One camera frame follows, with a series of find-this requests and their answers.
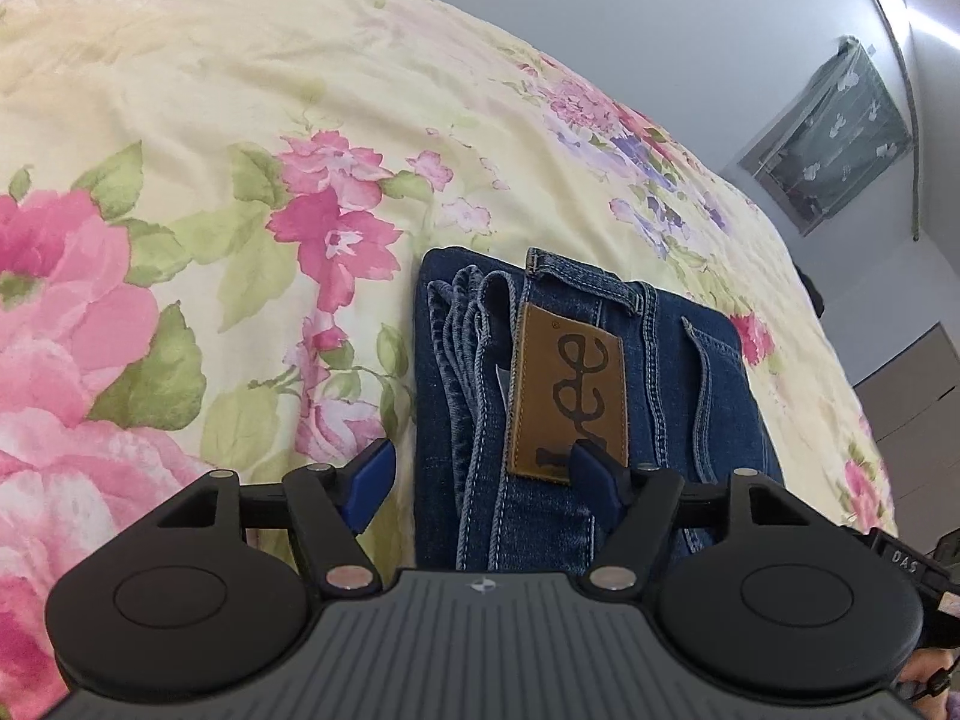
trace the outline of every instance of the ceiling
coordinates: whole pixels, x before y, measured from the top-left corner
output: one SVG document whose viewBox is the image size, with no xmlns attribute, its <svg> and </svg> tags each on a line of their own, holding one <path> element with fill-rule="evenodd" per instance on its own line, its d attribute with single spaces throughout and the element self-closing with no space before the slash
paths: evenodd
<svg viewBox="0 0 960 720">
<path fill-rule="evenodd" d="M 960 274 L 960 0 L 904 0 L 916 65 L 922 226 Z"/>
</svg>

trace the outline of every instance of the back pocket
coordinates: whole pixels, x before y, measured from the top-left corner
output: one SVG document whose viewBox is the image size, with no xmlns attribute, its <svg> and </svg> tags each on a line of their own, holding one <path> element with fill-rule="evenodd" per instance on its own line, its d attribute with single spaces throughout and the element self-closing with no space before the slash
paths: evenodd
<svg viewBox="0 0 960 720">
<path fill-rule="evenodd" d="M 693 459 L 700 481 L 726 484 L 733 469 L 768 473 L 769 442 L 750 392 L 740 352 L 683 318 L 700 357 L 700 394 L 693 420 Z"/>
</svg>

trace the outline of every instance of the leather patch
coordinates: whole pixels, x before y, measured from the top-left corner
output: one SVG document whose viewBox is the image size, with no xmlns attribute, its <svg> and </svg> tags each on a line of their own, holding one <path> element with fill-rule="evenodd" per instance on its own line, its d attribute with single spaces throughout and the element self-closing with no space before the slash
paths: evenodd
<svg viewBox="0 0 960 720">
<path fill-rule="evenodd" d="M 520 315 L 510 473 L 569 484 L 573 442 L 589 439 L 627 466 L 627 389 L 620 338 L 531 303 Z"/>
</svg>

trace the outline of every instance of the bed sheet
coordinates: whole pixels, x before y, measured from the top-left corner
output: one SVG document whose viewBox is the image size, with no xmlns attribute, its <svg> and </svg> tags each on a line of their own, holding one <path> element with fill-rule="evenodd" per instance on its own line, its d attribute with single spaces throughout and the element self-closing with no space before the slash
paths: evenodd
<svg viewBox="0 0 960 720">
<path fill-rule="evenodd" d="M 0 143 L 0 715 L 64 692 L 56 578 L 210 467 L 272 482 L 386 434 L 397 485 L 363 545 L 411 562 L 430 247 L 522 264 L 537 245 L 719 309 L 790 490 L 894 528 L 770 221 L 440 1 L 0 0 Z"/>
</svg>

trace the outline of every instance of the denim fabric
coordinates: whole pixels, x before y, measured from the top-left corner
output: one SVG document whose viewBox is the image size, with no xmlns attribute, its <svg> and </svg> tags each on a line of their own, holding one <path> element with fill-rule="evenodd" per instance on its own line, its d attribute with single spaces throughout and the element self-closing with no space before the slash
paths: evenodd
<svg viewBox="0 0 960 720">
<path fill-rule="evenodd" d="M 621 338 L 631 464 L 709 483 L 747 466 L 781 481 L 723 314 L 535 248 L 522 270 L 462 248 L 432 250 L 414 312 L 420 567 L 583 573 L 602 544 L 570 487 L 507 473 L 498 370 L 508 380 L 527 302 Z M 685 531 L 674 555 L 711 542 Z"/>
</svg>

